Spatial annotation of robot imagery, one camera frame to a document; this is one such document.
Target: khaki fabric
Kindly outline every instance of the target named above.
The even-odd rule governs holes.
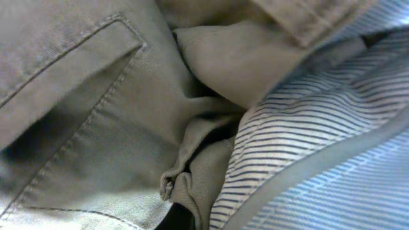
[[[310,47],[352,22],[377,0],[251,0],[301,47]]]
[[[170,198],[173,190],[174,179],[188,166],[188,161],[195,154],[200,155],[201,149],[206,144],[211,144],[218,136],[226,137],[235,135],[238,121],[242,114],[230,116],[217,116],[213,118],[194,118],[186,128],[185,137],[179,148],[178,159],[175,165],[166,171],[160,179],[160,195],[163,200]]]
[[[254,21],[176,29],[174,34],[193,74],[245,108],[258,103],[300,63],[303,71],[328,68],[365,49],[361,39],[353,39],[309,56],[313,47],[302,49],[279,26]]]
[[[33,2],[13,5],[28,26],[24,36],[9,34],[7,48],[27,54],[18,60],[34,70],[33,56],[56,57],[22,88],[44,89],[51,103],[39,101],[27,123],[15,118],[24,129],[0,155],[0,228],[155,229],[171,207],[159,194],[161,175],[180,146],[196,144],[184,139],[189,123],[243,109],[191,76],[154,1]],[[82,36],[89,40],[75,43]],[[63,42],[71,49],[61,50]],[[37,79],[58,84],[37,88]]]
[[[171,28],[228,23],[245,17],[254,10],[247,0],[156,0],[156,2]]]
[[[171,201],[193,213],[196,229],[209,229],[210,209],[222,189],[233,142],[231,138],[205,147],[189,165],[190,172],[176,178]]]

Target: seam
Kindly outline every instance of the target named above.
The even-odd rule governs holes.
[[[107,217],[109,219],[117,220],[123,224],[126,224],[129,227],[133,227],[134,229],[137,230],[142,230],[140,227],[134,225],[133,223],[123,220],[119,217],[116,217],[114,215],[106,214],[100,211],[92,211],[92,210],[81,210],[81,209],[69,209],[69,208],[45,208],[45,207],[36,207],[36,206],[26,206],[24,207],[25,209],[29,210],[47,210],[47,211],[66,211],[66,212],[74,212],[74,213],[88,213],[88,214],[94,214],[94,215],[100,215],[103,217]]]
[[[362,133],[365,133],[365,132],[368,132],[368,131],[371,131],[371,130],[380,128],[382,125],[384,125],[384,124],[387,123],[390,119],[392,119],[394,116],[396,116],[396,114],[397,114],[397,113],[393,114],[392,116],[390,116],[390,117],[387,118],[387,119],[385,119],[385,118],[380,118],[379,120],[384,119],[385,122],[382,123],[382,124],[380,124],[380,125],[379,125],[378,127],[376,127],[376,128],[371,126],[371,127],[369,127],[369,128],[363,128],[363,129],[361,129],[361,130],[356,130],[355,132],[350,132],[350,133],[348,133],[348,134],[346,134],[346,135],[338,135],[337,137],[335,137],[335,138],[333,138],[333,139],[327,139],[326,142],[323,141],[322,143],[319,143],[319,144],[317,144],[316,146],[314,146],[314,147],[312,147],[312,148],[310,148],[310,149],[305,150],[304,153],[301,153],[301,154],[300,154],[300,156],[305,157],[305,156],[308,155],[308,154],[305,154],[305,153],[308,152],[308,151],[313,151],[313,152],[311,153],[311,154],[313,154],[316,150],[318,150],[318,149],[319,149],[320,147],[322,147],[322,146],[323,146],[323,147],[329,146],[329,145],[331,145],[331,144],[333,144],[333,143],[335,143],[335,142],[337,142],[337,141],[343,141],[343,140],[345,140],[345,138],[352,138],[352,137],[355,137],[355,136],[360,135],[360,134],[362,134]],[[228,213],[227,216],[226,216],[227,219],[221,223],[220,228],[223,228],[223,227],[228,223],[228,221],[230,220],[230,218],[237,212],[237,210],[239,210],[239,209],[242,207],[242,204],[244,204],[244,203],[248,200],[247,198],[248,198],[249,196],[251,196],[251,194],[253,194],[254,191],[259,188],[260,183],[265,182],[266,180],[268,180],[269,178],[271,178],[273,175],[275,175],[276,173],[280,172],[281,170],[283,170],[283,169],[289,167],[290,165],[291,165],[291,163],[290,163],[289,165],[285,165],[285,164],[284,164],[284,165],[280,165],[279,167],[277,167],[277,169],[276,169],[275,171],[270,171],[269,173],[267,173],[267,174],[265,174],[264,176],[260,177],[260,179],[256,182],[256,185],[253,185],[253,186],[250,188],[250,190],[249,190],[248,192],[246,192],[246,196],[244,196],[243,198],[241,198],[241,199],[239,200],[239,202],[237,202],[236,205],[233,207],[233,209],[232,209],[231,211],[229,211],[229,213]]]
[[[192,38],[190,38],[189,40],[187,40],[185,42],[185,44],[181,47],[181,51],[185,52],[190,47],[190,45],[192,45],[192,43],[198,42],[199,38],[200,38],[200,40],[203,40],[203,39],[206,39],[206,38],[211,38],[211,37],[220,35],[222,33],[232,32],[232,31],[235,31],[235,30],[240,31],[240,30],[246,29],[247,27],[251,28],[252,26],[254,26],[254,25],[253,24],[236,24],[236,25],[232,25],[231,27],[228,27],[228,28],[220,26],[221,30],[199,33],[198,35],[195,35]]]
[[[267,12],[271,18],[278,21],[282,29],[289,33],[299,44],[299,47],[305,48],[317,37],[321,36],[326,29],[331,29],[334,24],[342,21],[345,16],[337,19],[333,15],[338,15],[343,9],[349,10],[351,3],[341,4],[337,1],[329,4],[326,0],[316,1],[318,4],[311,8],[310,2],[306,1],[290,1],[286,7],[276,7],[280,5],[279,1],[260,1],[253,0],[264,12]],[[291,13],[294,8],[300,8],[304,12],[304,17],[294,17]]]
[[[108,16],[104,20],[97,23],[97,25],[92,27],[91,29],[81,31],[79,33],[81,35],[79,40],[70,42],[69,44],[66,45],[66,48],[63,51],[61,51],[61,52],[59,52],[59,53],[57,53],[57,54],[43,60],[40,64],[38,64],[40,67],[36,68],[33,71],[29,71],[29,73],[25,74],[25,76],[22,77],[22,79],[19,81],[19,83],[12,86],[11,89],[5,95],[1,95],[0,108],[7,101],[11,100],[14,95],[16,95],[22,88],[24,88],[24,86],[26,86],[36,76],[40,75],[49,66],[51,66],[56,61],[63,58],[69,52],[76,49],[78,46],[80,46],[86,40],[90,39],[92,36],[97,34],[102,29],[104,29],[107,26],[110,26],[114,22],[118,22],[118,21],[124,23],[124,25],[126,25],[139,39],[141,39],[144,42],[144,40],[141,38],[140,34],[132,27],[132,25],[129,23],[128,19],[126,19],[124,16],[122,16],[121,13],[115,13],[115,14],[113,14],[111,16]]]
[[[393,148],[392,150],[390,150],[389,152],[396,151],[396,150],[400,150],[401,148],[407,146],[408,144],[409,144],[409,142],[406,143],[406,144],[397,146],[397,147]],[[284,207],[285,205],[287,205],[287,204],[289,204],[289,203],[292,203],[293,201],[296,201],[297,199],[300,199],[301,197],[303,197],[303,196],[305,196],[305,195],[307,195],[307,194],[309,194],[309,193],[311,193],[311,192],[313,192],[313,191],[315,191],[315,190],[318,190],[319,188],[321,188],[321,187],[323,187],[323,186],[325,186],[325,185],[328,185],[328,184],[330,184],[330,183],[332,183],[332,182],[334,182],[334,181],[337,181],[337,180],[341,179],[342,177],[344,177],[344,176],[347,175],[348,173],[352,172],[352,171],[355,170],[356,168],[358,168],[358,167],[360,167],[360,166],[363,166],[363,165],[366,165],[366,164],[370,163],[370,161],[373,161],[373,160],[375,160],[375,159],[377,159],[377,158],[380,158],[380,157],[386,155],[386,154],[389,153],[389,152],[386,152],[386,151],[385,151],[385,152],[383,152],[383,153],[381,153],[381,154],[372,155],[372,156],[370,156],[369,158],[366,158],[365,161],[362,161],[362,162],[360,162],[359,164],[353,165],[353,166],[350,167],[348,170],[346,170],[345,172],[343,172],[343,173],[337,175],[336,177],[332,178],[331,180],[328,180],[328,181],[326,181],[326,182],[324,182],[324,183],[321,183],[321,184],[319,184],[319,185],[316,185],[315,187],[310,188],[309,190],[307,190],[307,191],[305,191],[305,192],[302,192],[301,194],[295,195],[295,196],[293,196],[292,198],[287,199],[286,202],[282,203],[281,205],[278,205],[277,207],[275,207],[275,208],[273,209],[273,211],[269,212],[264,218],[262,218],[262,219],[259,221],[259,223],[256,225],[256,229],[259,229],[260,226],[262,226],[270,217],[272,217],[277,211],[279,211],[279,209],[281,209],[281,208]]]
[[[46,163],[40,168],[36,176],[21,190],[20,194],[8,205],[8,207],[0,214],[0,229],[4,226],[4,223],[8,218],[13,214],[18,208],[20,208],[26,201],[29,193],[32,189],[38,184],[38,182],[43,178],[45,173],[47,173],[51,165],[59,160],[60,156],[63,155],[67,149],[72,146],[73,140],[78,138],[80,135],[79,132],[85,130],[89,124],[93,121],[93,118],[96,113],[98,113],[104,105],[109,101],[112,95],[116,92],[116,88],[124,81],[125,77],[129,74],[130,67],[132,63],[140,57],[140,54],[143,53],[148,48],[147,43],[143,40],[142,47],[133,55],[131,60],[128,62],[127,66],[124,68],[119,77],[109,86],[107,91],[102,95],[100,101],[94,105],[92,111],[88,117],[82,122],[79,128],[73,133],[73,135],[57,150],[57,152],[46,161]]]

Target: striped fabric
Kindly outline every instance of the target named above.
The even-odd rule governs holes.
[[[340,30],[331,41],[387,31],[408,24],[409,0],[378,0],[374,7]]]
[[[220,229],[266,180],[335,142],[374,130],[409,102],[409,30],[336,68],[270,93],[236,136],[210,225]]]
[[[243,229],[409,229],[409,130],[291,188]]]

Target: stitching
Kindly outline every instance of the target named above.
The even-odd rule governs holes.
[[[353,166],[350,167],[348,170],[346,170],[345,172],[343,172],[343,173],[337,175],[336,177],[332,178],[331,180],[328,180],[328,181],[326,181],[326,182],[324,182],[324,183],[321,183],[321,184],[319,184],[319,185],[316,185],[315,187],[310,188],[309,190],[307,190],[307,191],[305,191],[305,192],[303,192],[303,193],[301,193],[301,194],[297,194],[297,195],[293,196],[292,198],[287,199],[286,202],[282,203],[281,205],[278,205],[277,207],[275,207],[275,208],[273,209],[273,211],[269,212],[264,218],[262,218],[262,219],[260,220],[260,222],[258,223],[258,225],[256,225],[256,229],[258,229],[261,225],[263,225],[263,224],[267,221],[267,219],[269,219],[270,217],[272,217],[272,215],[274,215],[280,208],[284,207],[284,205],[289,204],[290,202],[292,203],[293,201],[296,201],[297,199],[299,199],[299,198],[301,198],[301,197],[303,197],[303,196],[305,196],[305,195],[311,193],[312,191],[315,191],[315,190],[317,190],[317,189],[319,189],[319,188],[321,188],[321,187],[323,187],[323,186],[325,186],[325,185],[328,185],[328,184],[330,184],[330,183],[332,183],[332,182],[334,182],[334,181],[336,181],[336,180],[338,180],[338,179],[341,179],[343,176],[347,175],[349,172],[351,172],[352,170],[356,169],[356,168],[359,167],[359,166],[368,164],[368,163],[370,163],[370,161],[372,161],[372,160],[374,160],[374,159],[377,159],[377,158],[380,158],[380,157],[386,155],[387,153],[400,150],[401,148],[406,147],[408,144],[409,144],[409,142],[407,142],[406,144],[402,144],[402,145],[400,145],[400,146],[396,146],[395,148],[393,148],[393,149],[390,150],[389,152],[386,152],[386,151],[385,151],[385,152],[383,152],[383,153],[381,153],[381,154],[370,155],[368,158],[366,158],[365,161],[362,161],[362,162],[360,162],[360,163],[358,163],[358,164],[356,164],[356,165],[353,165]]]
[[[107,217],[109,219],[117,220],[120,221],[130,227],[133,227],[134,229],[137,230],[142,230],[140,227],[134,225],[133,223],[123,220],[119,217],[115,217],[114,215],[106,214],[100,211],[91,211],[91,210],[80,210],[80,209],[69,209],[69,208],[44,208],[44,207],[35,207],[35,206],[27,206],[24,207],[25,209],[30,209],[30,210],[49,210],[49,211],[67,211],[67,212],[79,212],[79,213],[89,213],[89,214],[95,214],[95,215],[101,215],[103,217]]]
[[[43,60],[42,63],[39,64],[40,67],[38,67],[37,69],[35,69],[35,70],[27,73],[25,76],[23,76],[22,80],[19,83],[14,85],[9,90],[9,92],[7,92],[5,95],[2,96],[2,99],[0,99],[0,108],[7,101],[9,101],[13,97],[13,95],[18,93],[29,81],[34,79],[37,75],[39,75],[41,72],[43,72],[45,69],[47,69],[50,65],[52,65],[53,63],[55,63],[56,61],[61,59],[63,56],[65,56],[66,54],[68,54],[69,52],[71,52],[72,50],[77,48],[80,44],[84,43],[87,39],[91,38],[93,35],[98,33],[103,28],[105,28],[105,27],[107,27],[107,26],[109,26],[112,23],[117,22],[117,21],[120,21],[120,22],[124,23],[132,32],[135,33],[135,35],[137,35],[139,38],[141,38],[140,34],[131,26],[129,21],[124,16],[122,16],[121,13],[115,13],[115,14],[105,18],[101,22],[99,22],[95,27],[93,27],[93,28],[91,28],[89,30],[86,30],[86,31],[81,31],[79,33],[81,35],[79,40],[70,42],[68,45],[66,45],[66,48],[62,52],[57,53],[54,56],[48,57],[47,59]]]
[[[258,6],[274,18],[285,32],[289,33],[298,42],[299,46],[305,47],[314,39],[321,36],[327,29],[331,29],[334,24],[342,21],[345,16],[334,18],[340,15],[342,10],[348,11],[351,8],[349,1],[333,2],[330,7],[326,0],[318,1],[316,6],[309,6],[306,1],[290,1],[290,7],[276,7],[280,2],[253,0]],[[291,15],[294,8],[300,8],[304,12],[304,17],[294,17]]]
[[[181,47],[181,51],[185,52],[190,45],[192,45],[192,43],[199,41],[198,39],[200,38],[200,40],[203,40],[205,38],[212,38],[214,36],[220,35],[222,33],[226,33],[226,32],[232,32],[232,31],[241,31],[243,29],[246,29],[247,27],[251,28],[252,26],[254,26],[253,24],[236,24],[236,25],[232,25],[229,28],[224,29],[222,26],[220,26],[220,28],[222,28],[222,30],[218,30],[218,31],[209,31],[209,32],[203,32],[203,33],[199,33],[198,35],[193,36],[192,38],[190,38],[189,40],[187,40],[185,42],[185,44]]]
[[[129,28],[134,30],[134,28],[131,27],[131,24],[129,23],[128,20],[125,19],[124,23],[127,24]],[[2,224],[0,224],[0,229],[4,226],[4,223],[8,220],[11,214],[13,214],[18,208],[20,208],[23,204],[24,201],[27,199],[29,193],[32,191],[32,189],[38,184],[38,182],[41,180],[41,178],[44,176],[44,174],[50,169],[50,166],[56,162],[61,155],[63,155],[68,148],[72,146],[73,139],[77,138],[79,136],[79,132],[85,130],[88,125],[93,121],[93,118],[96,113],[98,113],[108,102],[108,100],[112,97],[112,95],[115,93],[116,88],[118,87],[119,84],[121,84],[125,77],[129,74],[130,67],[132,66],[132,63],[139,58],[140,53],[143,53],[146,49],[148,48],[147,43],[143,40],[143,45],[142,47],[134,54],[132,59],[128,62],[127,66],[124,68],[124,71],[120,74],[120,76],[111,84],[109,89],[105,92],[105,94],[101,97],[100,101],[94,106],[93,110],[90,112],[89,116],[85,119],[83,123],[81,123],[80,127],[75,131],[75,133],[69,138],[64,145],[60,147],[60,149],[44,164],[44,166],[38,171],[37,175],[31,180],[31,182],[22,189],[22,192],[13,200],[9,206],[3,211],[3,213],[0,215],[0,220],[2,220]]]

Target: wrinkled fabric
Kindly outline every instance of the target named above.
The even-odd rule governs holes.
[[[335,66],[365,49],[359,39],[351,40],[310,57],[313,47],[302,49],[279,26],[253,21],[176,29],[174,34],[192,73],[245,108],[257,104],[307,56],[303,72]]]
[[[251,0],[273,18],[301,47],[318,41],[361,16],[376,0]]]
[[[305,180],[268,202],[242,229],[407,229],[408,143],[406,129]]]
[[[202,154],[201,149],[206,144],[211,144],[215,139],[234,135],[235,127],[241,116],[241,114],[236,114],[216,118],[194,118],[189,123],[175,165],[164,172],[160,179],[160,195],[163,200],[170,198],[175,183],[174,179],[189,166],[189,160],[194,155]]]
[[[391,138],[394,138],[396,135],[399,135],[401,132],[404,132],[409,127],[409,119],[407,119],[407,113],[409,111],[409,107],[404,108],[399,114],[393,118],[390,122],[382,126],[380,129],[373,130],[366,134],[362,134],[360,136],[348,139],[347,141],[337,142],[321,151],[317,151],[315,154],[305,158],[302,161],[297,162],[296,164],[288,167],[285,171],[281,171],[271,180],[268,180],[261,188],[258,188],[256,193],[249,199],[245,206],[242,206],[238,212],[231,217],[230,221],[224,226],[225,230],[232,230],[232,229],[261,229],[261,228],[269,228],[272,227],[273,229],[276,226],[271,225],[271,223],[277,223],[277,220],[269,220],[267,216],[274,216],[276,213],[274,211],[270,211],[269,209],[272,207],[278,206],[285,206],[286,201],[291,202],[287,198],[294,198],[298,199],[308,193],[308,190],[299,190],[300,188],[311,188],[308,185],[314,185],[314,182],[318,182],[317,185],[323,185],[325,183],[330,183],[332,179],[337,179],[338,176],[344,176],[348,178],[349,171],[343,171],[342,174],[338,174],[338,176],[334,176],[333,178],[322,178],[321,176],[316,175],[322,173],[323,171],[332,170],[331,168],[336,167],[337,165],[341,164],[342,162],[346,162],[349,159],[360,155],[362,152],[370,150],[373,147],[378,146],[380,143],[388,142]],[[384,148],[384,150],[393,150],[388,147]],[[389,185],[382,185],[384,191],[393,190],[393,184]],[[280,200],[283,203],[278,204],[278,206],[273,205],[271,206],[271,200],[275,199],[276,201]],[[304,222],[305,224],[315,224],[315,223],[324,223],[326,222],[326,218],[324,215],[315,215],[312,214],[310,211],[315,210],[316,208],[320,209],[321,207],[318,206],[310,206],[310,208],[303,210],[303,213],[308,213],[307,216],[313,217],[315,221],[308,220]],[[391,211],[394,212],[394,209],[384,210],[385,213]],[[293,224],[295,222],[299,223],[299,220],[302,218],[293,218],[292,221],[282,221],[281,225],[288,225]]]
[[[222,189],[233,139],[207,146],[190,163],[189,171],[178,175],[171,201],[184,205],[195,217],[195,229],[208,229],[210,209]]]
[[[247,0],[156,0],[171,28],[234,21],[249,7]]]
[[[75,82],[81,84],[49,98],[52,103],[29,123],[21,120],[24,129],[19,132],[25,132],[3,150],[0,227],[155,229],[171,207],[160,197],[160,177],[175,164],[186,127],[196,117],[242,109],[214,96],[191,76],[153,1],[18,6],[22,10],[14,16],[27,29],[6,46],[20,60],[13,64],[31,73],[38,68],[33,56],[51,58],[39,59],[44,69],[30,75],[21,90],[35,88],[31,84],[43,76],[56,81],[52,92],[62,93],[59,87],[67,86],[59,81],[62,76],[65,81],[80,77]],[[88,32],[94,27],[101,30]],[[83,36],[89,40],[76,43]],[[87,44],[95,38],[98,46]],[[116,42],[119,46],[101,50]]]
[[[392,33],[335,68],[301,75],[248,111],[212,208],[212,229],[223,228],[259,188],[292,165],[381,128],[403,111],[409,104],[408,34]]]

